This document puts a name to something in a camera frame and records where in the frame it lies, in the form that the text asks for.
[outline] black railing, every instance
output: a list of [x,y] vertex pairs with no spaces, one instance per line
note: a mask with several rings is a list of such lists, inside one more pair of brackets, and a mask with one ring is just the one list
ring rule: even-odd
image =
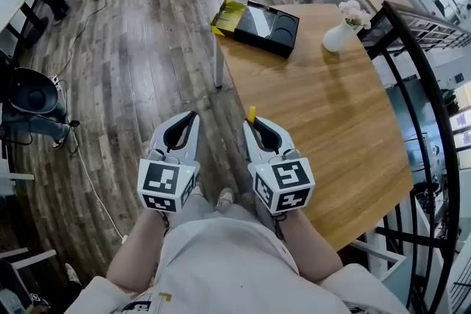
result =
[[[376,232],[386,236],[387,244],[395,252],[400,253],[403,251],[403,242],[412,243],[413,260],[411,287],[407,306],[412,303],[416,313],[433,314],[436,312],[445,292],[455,255],[459,222],[459,172],[458,158],[456,156],[450,118],[442,98],[442,92],[440,91],[432,68],[424,54],[424,50],[428,51],[436,48],[454,49],[464,47],[471,42],[471,35],[446,21],[430,17],[430,15],[417,12],[416,10],[399,4],[385,1],[380,12],[372,18],[372,28],[369,30],[361,30],[358,33],[358,37],[372,60],[380,54],[384,56],[384,59],[394,75],[417,134],[417,141],[422,155],[425,181],[428,187],[429,197],[427,212],[430,216],[430,232],[428,236],[419,235],[417,232],[417,209],[412,188],[412,234],[403,231],[399,206],[396,208],[397,230],[390,229],[387,225],[388,223],[385,222],[385,227],[378,227]],[[409,96],[406,85],[394,64],[393,58],[391,57],[391,53],[400,54],[404,51],[407,51],[410,55],[417,73],[421,78],[423,90],[431,104],[439,135],[442,140],[443,155],[447,170],[447,188],[444,188],[444,190],[447,190],[447,192],[444,192],[444,195],[448,197],[448,211],[445,214],[445,216],[447,216],[445,219],[447,224],[446,238],[435,238],[434,236],[435,201],[432,189],[431,164],[414,105]],[[428,260],[425,276],[420,277],[416,275],[418,246],[428,247]],[[424,298],[431,275],[433,249],[439,249],[442,253],[443,268],[434,293],[433,301],[429,308],[427,308]]]

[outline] wooden floor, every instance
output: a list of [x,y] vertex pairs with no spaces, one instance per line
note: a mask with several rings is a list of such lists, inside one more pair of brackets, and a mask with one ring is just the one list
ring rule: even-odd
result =
[[[241,122],[244,113],[224,74],[215,89],[212,77],[210,19],[224,0],[107,0],[90,18],[74,47],[65,73],[68,111],[82,124],[77,137],[96,192],[116,226],[127,234],[138,216],[135,193],[138,161],[154,128],[184,110],[202,119],[198,160],[203,190],[214,201],[224,187],[247,192]],[[339,3],[341,0],[254,0],[263,4]],[[103,1],[68,0],[71,17],[48,26],[19,64],[57,74],[86,18]],[[40,4],[39,15],[52,17]],[[74,148],[69,140],[68,147]],[[121,238],[99,205],[77,154],[52,149],[34,136],[31,146],[15,149],[15,169],[33,173],[34,183],[18,189],[21,230],[43,249],[56,249],[60,262],[74,265],[89,281],[105,274]]]

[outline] blue jeans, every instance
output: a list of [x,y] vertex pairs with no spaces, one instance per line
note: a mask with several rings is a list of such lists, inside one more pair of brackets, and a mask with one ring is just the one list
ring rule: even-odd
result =
[[48,135],[54,140],[65,138],[69,131],[69,126],[65,124],[65,108],[59,102],[54,110],[40,117],[21,113],[10,104],[4,104],[1,125],[17,131]]

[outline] handrail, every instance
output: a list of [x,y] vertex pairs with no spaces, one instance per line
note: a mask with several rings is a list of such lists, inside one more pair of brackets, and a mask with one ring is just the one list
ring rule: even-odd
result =
[[[445,292],[447,280],[450,275],[451,266],[453,264],[453,258],[455,254],[456,248],[456,240],[458,235],[458,222],[459,222],[459,171],[458,171],[458,158],[456,156],[456,148],[453,139],[453,132],[450,125],[449,115],[446,110],[445,103],[442,98],[442,92],[440,91],[438,82],[436,81],[435,75],[433,74],[433,70],[428,63],[427,57],[424,54],[424,51],[421,48],[419,41],[421,39],[426,40],[423,38],[424,35],[415,35],[410,26],[415,24],[415,21],[406,22],[404,16],[407,18],[414,18],[415,20],[425,20],[435,26],[432,26],[428,31],[424,31],[423,33],[432,33],[433,30],[437,27],[444,27],[448,29],[452,29],[450,34],[453,34],[453,37],[458,37],[454,35],[454,33],[462,33],[465,35],[465,46],[471,43],[471,34],[469,32],[464,31],[461,28],[458,28],[456,25],[448,23],[447,21],[440,20],[438,18],[434,18],[429,14],[421,13],[411,8],[404,7],[400,4],[391,3],[385,1],[383,3],[383,8],[380,12],[375,15],[372,19],[372,28],[370,30],[362,30],[358,33],[358,37],[365,42],[366,37],[371,33],[372,29],[376,27],[380,27],[384,21],[389,22],[389,26],[387,28],[387,33],[382,35],[379,41],[377,41],[372,46],[367,46],[368,53],[371,59],[374,59],[379,54],[382,54],[386,62],[389,64],[390,69],[392,70],[394,78],[396,79],[401,93],[406,101],[406,106],[408,108],[409,113],[411,114],[411,118],[414,124],[414,128],[417,133],[417,139],[419,141],[420,150],[422,152],[422,158],[424,162],[424,169],[425,169],[425,176],[428,186],[431,187],[431,168],[430,162],[428,161],[428,154],[426,152],[425,144],[423,143],[422,138],[420,135],[422,134],[420,130],[420,126],[417,121],[417,114],[415,109],[412,106],[410,98],[408,97],[406,87],[403,84],[403,80],[397,69],[395,67],[393,59],[390,57],[387,48],[396,43],[398,39],[402,41],[403,44],[403,51],[407,51],[412,59],[412,62],[417,69],[417,72],[420,75],[421,83],[423,86],[423,90],[425,95],[428,97],[431,107],[433,110],[433,114],[435,115],[436,123],[439,129],[440,138],[442,139],[443,145],[443,154],[445,156],[445,165],[447,169],[447,180],[448,180],[448,199],[449,199],[449,211],[448,211],[448,234],[447,239],[442,240],[441,242],[442,247],[440,250],[443,256],[443,268],[439,278],[439,283],[436,288],[435,296],[429,308],[429,313],[435,313],[436,309],[440,303],[440,300]],[[414,216],[414,208],[411,208],[412,215]],[[431,231],[428,237],[427,245],[429,247],[428,252],[428,262],[427,262],[427,270],[425,276],[425,288],[422,290],[422,300],[425,297],[426,285],[428,283],[428,278],[431,272],[431,263],[432,263],[432,256],[433,256],[433,248],[436,247],[436,239],[434,238],[433,228],[434,228],[434,208],[432,206],[431,210]],[[420,240],[417,235],[408,235],[404,232],[392,232],[387,229],[382,229],[381,233],[384,234],[386,237],[400,239],[398,234],[402,233],[403,235],[407,235],[410,239],[414,240],[414,255],[413,258],[417,258],[417,245],[424,244],[423,238],[421,237]]]

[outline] yellow object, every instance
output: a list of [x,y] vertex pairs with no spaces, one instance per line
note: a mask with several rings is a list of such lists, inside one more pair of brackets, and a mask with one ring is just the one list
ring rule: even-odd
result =
[[255,106],[251,106],[249,110],[249,122],[255,122]]
[[237,1],[224,0],[219,12],[211,22],[211,32],[215,35],[232,37],[247,5]]

